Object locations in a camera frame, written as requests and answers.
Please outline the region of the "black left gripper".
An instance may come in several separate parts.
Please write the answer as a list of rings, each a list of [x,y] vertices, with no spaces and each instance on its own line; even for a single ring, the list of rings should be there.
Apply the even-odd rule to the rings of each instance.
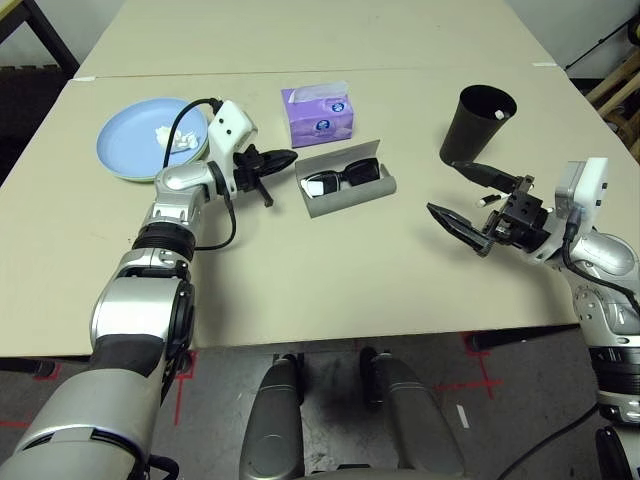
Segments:
[[[274,200],[263,185],[261,178],[278,173],[289,167],[298,154],[293,150],[276,149],[260,153],[254,144],[233,156],[235,164],[234,180],[238,191],[257,191],[263,198],[264,206],[269,208]]]

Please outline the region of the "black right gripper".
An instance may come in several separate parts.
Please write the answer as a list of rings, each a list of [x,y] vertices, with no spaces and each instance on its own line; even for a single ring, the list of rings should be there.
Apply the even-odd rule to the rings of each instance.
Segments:
[[[550,236],[544,229],[549,213],[542,201],[529,194],[534,178],[517,177],[475,162],[454,163],[453,168],[467,180],[496,190],[513,190],[499,210],[491,212],[482,232],[456,212],[427,204],[427,210],[449,234],[471,247],[478,256],[487,256],[494,242],[521,250],[537,250]]]

